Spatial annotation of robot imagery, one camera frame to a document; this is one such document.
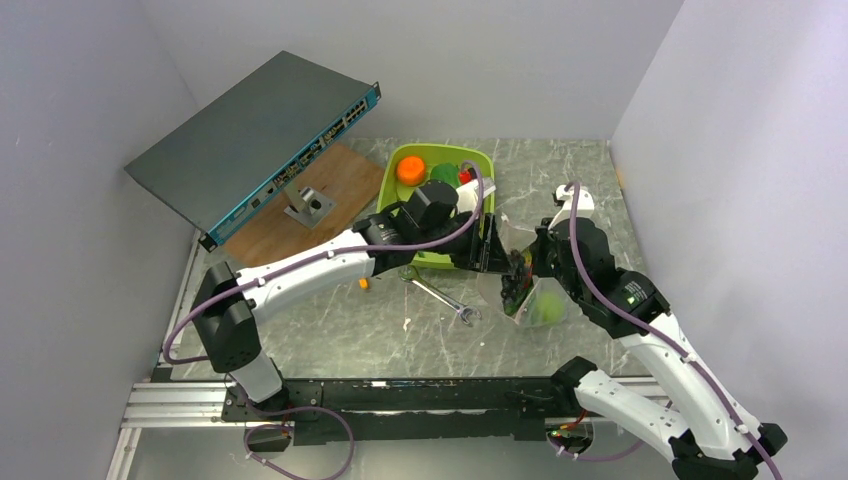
wrench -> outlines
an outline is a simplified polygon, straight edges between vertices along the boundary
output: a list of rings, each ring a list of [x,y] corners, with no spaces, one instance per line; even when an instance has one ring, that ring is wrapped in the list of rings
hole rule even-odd
[[[404,282],[417,285],[425,292],[436,297],[437,299],[439,299],[439,301],[449,306],[454,312],[456,312],[457,315],[459,315],[459,319],[462,320],[462,323],[468,325],[469,327],[473,326],[473,324],[471,323],[472,319],[476,319],[478,321],[483,319],[483,314],[480,313],[480,309],[478,309],[477,307],[459,303],[453,298],[447,296],[441,290],[430,284],[430,282],[421,278],[421,275],[418,274],[418,269],[413,267],[412,265],[400,267],[400,269],[398,270],[398,276]]]

white wall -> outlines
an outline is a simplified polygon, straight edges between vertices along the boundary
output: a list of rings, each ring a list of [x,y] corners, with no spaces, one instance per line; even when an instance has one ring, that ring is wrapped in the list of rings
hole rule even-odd
[[[355,135],[609,138],[682,0],[143,0],[201,106],[280,50],[364,81]]]
[[[687,0],[612,140],[653,278],[786,478],[848,469],[846,85],[848,2]]]
[[[105,476],[190,235],[122,167],[196,108],[136,2],[0,6],[0,478]]]

orange ball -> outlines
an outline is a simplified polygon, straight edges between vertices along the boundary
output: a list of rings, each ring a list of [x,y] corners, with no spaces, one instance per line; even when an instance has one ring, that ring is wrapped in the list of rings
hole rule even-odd
[[[400,183],[414,187],[421,185],[427,179],[427,165],[421,157],[410,156],[398,162],[397,170],[395,170]]]

green plastic bin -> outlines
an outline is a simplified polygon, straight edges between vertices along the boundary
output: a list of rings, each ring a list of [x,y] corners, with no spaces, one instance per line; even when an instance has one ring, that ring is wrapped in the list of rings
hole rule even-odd
[[[414,155],[424,160],[427,165],[427,179],[430,178],[430,171],[436,165],[442,163],[452,163],[457,167],[462,166],[462,162],[471,160],[479,167],[484,177],[495,179],[495,166],[492,164],[492,159],[483,152],[472,150],[470,148],[455,147],[453,145],[440,145],[436,143],[409,143],[399,147],[392,153],[389,159],[389,165],[386,167],[386,174],[383,176],[383,184],[380,186],[380,196],[377,197],[377,211],[398,200],[409,200],[412,191],[415,187],[407,187],[400,183],[395,176],[397,164],[404,158]],[[485,213],[494,213],[495,211],[495,195],[494,193],[486,197],[483,202],[483,211]],[[450,257],[447,255],[438,255],[435,253],[419,253],[412,265],[423,268],[441,268],[453,269],[453,264]]]

gray marble countertop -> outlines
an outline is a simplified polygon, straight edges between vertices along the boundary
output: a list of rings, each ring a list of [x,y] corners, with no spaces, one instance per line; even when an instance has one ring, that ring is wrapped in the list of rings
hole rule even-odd
[[[610,241],[619,266],[644,271],[615,170],[603,141],[413,138],[346,139],[343,143],[385,166],[406,143],[448,143],[489,155],[495,165],[497,211],[521,227],[533,228],[556,208],[551,193],[579,180],[593,195],[595,223]],[[372,203],[363,215],[374,211]],[[197,252],[179,317],[188,307],[205,269],[222,260],[223,249]],[[405,284],[395,271],[371,280],[339,285],[306,299],[261,325],[262,344],[287,377],[487,377],[550,375],[575,355],[611,375],[645,376],[647,370],[606,332],[569,303],[565,322],[520,328],[489,307],[476,289],[475,274],[421,270],[422,276],[460,301],[475,305],[483,321],[469,328],[435,298]],[[194,329],[182,336],[179,356],[201,353]],[[208,362],[174,369],[174,379],[215,378]]]

